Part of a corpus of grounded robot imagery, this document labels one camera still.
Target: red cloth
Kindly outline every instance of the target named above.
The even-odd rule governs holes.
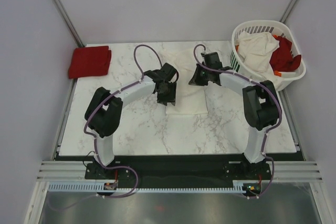
[[[76,48],[68,71],[69,79],[107,75],[111,57],[108,46]]]
[[[270,64],[273,68],[273,71],[279,72],[293,72],[301,64],[301,55],[297,55],[293,58],[290,53],[292,48],[292,42],[286,38],[278,36],[275,38],[279,41],[279,48],[275,50],[272,54]]]

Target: white laundry basket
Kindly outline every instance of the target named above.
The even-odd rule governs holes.
[[[262,33],[268,31],[272,35],[286,37],[288,40],[292,41],[292,49],[291,49],[292,56],[301,54],[293,38],[293,34],[289,30],[289,28],[283,23],[273,20],[252,20],[244,22],[239,26],[237,26],[236,29],[233,31],[232,34],[233,51],[230,56],[230,64],[235,71],[248,78],[257,81],[265,80],[263,76],[259,75],[257,72],[254,72],[253,70],[249,69],[246,65],[244,65],[241,56],[236,51],[235,41],[243,31],[246,31],[249,34]],[[306,73],[306,65],[304,61],[301,59],[301,64],[299,68],[295,70],[295,72],[281,72],[284,80],[282,81],[277,90],[280,91],[284,89],[286,86],[288,86],[288,84],[290,84],[292,81],[301,79],[305,75],[305,73]]]

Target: marble table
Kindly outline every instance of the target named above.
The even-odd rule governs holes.
[[[153,42],[153,47],[166,62],[165,52],[193,48],[199,42]],[[210,51],[217,51],[224,66],[229,66],[229,41],[202,41]],[[133,60],[133,50],[139,43],[101,44],[112,50],[109,74],[104,77],[78,79],[71,104],[60,156],[85,156],[93,150],[93,140],[83,133],[84,113],[98,87],[118,88],[138,79],[140,72]],[[154,53],[139,48],[138,61],[144,70],[157,69]],[[122,111],[120,126],[114,133],[116,155],[167,154],[232,154],[242,153],[247,145],[248,124],[244,118],[243,99],[233,91],[213,83],[205,87],[208,114],[176,116],[165,114],[165,106],[157,104],[156,94],[143,97]],[[267,153],[294,153],[296,148],[286,116],[282,124],[270,133]]]

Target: white cloth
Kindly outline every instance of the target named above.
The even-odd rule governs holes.
[[[277,41],[271,33],[249,34],[243,31],[235,41],[239,45],[238,53],[243,63],[265,78],[273,82],[275,89],[278,89],[283,78],[274,75],[271,60],[272,53],[279,48]]]
[[[181,52],[162,52],[167,63],[174,66],[180,75],[176,87],[176,104],[168,104],[166,115],[207,114],[204,87],[189,85],[196,70],[193,49]]]

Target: white wall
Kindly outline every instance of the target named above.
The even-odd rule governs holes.
[[[252,19],[279,20],[290,0],[61,0],[84,43],[231,39]]]
[[[288,25],[307,65],[287,92],[309,159],[316,160],[336,206],[336,0],[300,0]]]
[[[51,155],[75,43],[51,0],[0,6],[0,222],[19,224]]]

